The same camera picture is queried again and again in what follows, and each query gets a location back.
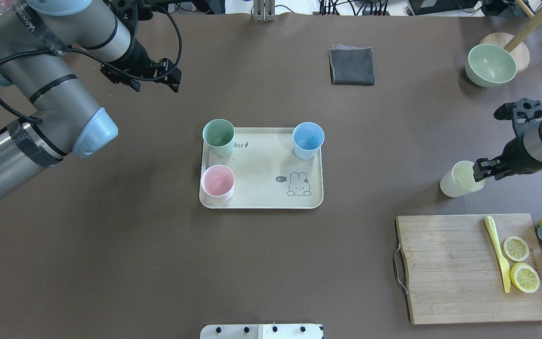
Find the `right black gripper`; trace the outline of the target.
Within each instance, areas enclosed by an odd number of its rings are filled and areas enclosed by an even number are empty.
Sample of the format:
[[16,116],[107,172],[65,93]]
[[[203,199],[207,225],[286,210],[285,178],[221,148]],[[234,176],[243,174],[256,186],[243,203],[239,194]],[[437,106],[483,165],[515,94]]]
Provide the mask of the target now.
[[542,163],[534,159],[520,139],[508,142],[500,156],[479,158],[473,164],[475,182],[494,177],[496,181],[508,176],[533,174],[542,170]]

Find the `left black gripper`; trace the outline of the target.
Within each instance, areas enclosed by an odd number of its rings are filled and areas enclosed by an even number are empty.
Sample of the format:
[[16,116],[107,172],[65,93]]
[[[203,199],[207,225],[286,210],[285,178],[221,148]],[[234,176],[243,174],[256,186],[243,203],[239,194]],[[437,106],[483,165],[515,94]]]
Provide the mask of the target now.
[[159,62],[150,59],[148,53],[138,41],[134,41],[124,56],[110,62],[110,64],[120,69],[121,72],[104,64],[101,64],[100,72],[112,83],[122,83],[138,92],[140,91],[141,83],[137,77],[141,79],[154,79],[171,70],[168,75],[162,79],[155,80],[155,82],[168,85],[175,93],[179,91],[182,75],[181,70],[168,58],[162,58]]

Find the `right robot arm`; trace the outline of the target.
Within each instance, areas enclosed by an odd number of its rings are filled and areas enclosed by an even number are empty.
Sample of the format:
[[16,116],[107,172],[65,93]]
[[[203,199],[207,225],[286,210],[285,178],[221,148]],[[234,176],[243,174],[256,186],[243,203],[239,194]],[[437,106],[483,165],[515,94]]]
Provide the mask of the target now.
[[487,178],[496,181],[514,175],[533,174],[542,170],[542,102],[522,98],[501,105],[494,113],[497,120],[509,120],[515,134],[501,155],[475,161],[475,182]]

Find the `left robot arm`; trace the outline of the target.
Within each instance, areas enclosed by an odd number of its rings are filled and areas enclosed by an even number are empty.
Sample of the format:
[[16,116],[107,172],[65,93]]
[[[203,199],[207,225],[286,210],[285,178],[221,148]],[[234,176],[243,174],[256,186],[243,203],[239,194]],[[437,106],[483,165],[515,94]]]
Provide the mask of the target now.
[[135,91],[147,81],[178,92],[178,62],[153,61],[136,37],[153,12],[171,18],[163,0],[17,0],[0,16],[0,106],[15,116],[0,131],[0,200],[68,154],[89,157],[118,136],[63,56],[92,58]]

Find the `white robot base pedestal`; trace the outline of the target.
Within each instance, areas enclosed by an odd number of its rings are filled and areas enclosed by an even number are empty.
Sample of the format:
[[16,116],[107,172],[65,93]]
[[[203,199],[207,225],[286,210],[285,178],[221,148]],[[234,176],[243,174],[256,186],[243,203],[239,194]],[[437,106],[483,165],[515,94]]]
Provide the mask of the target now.
[[323,339],[321,324],[209,324],[200,331],[200,339]]

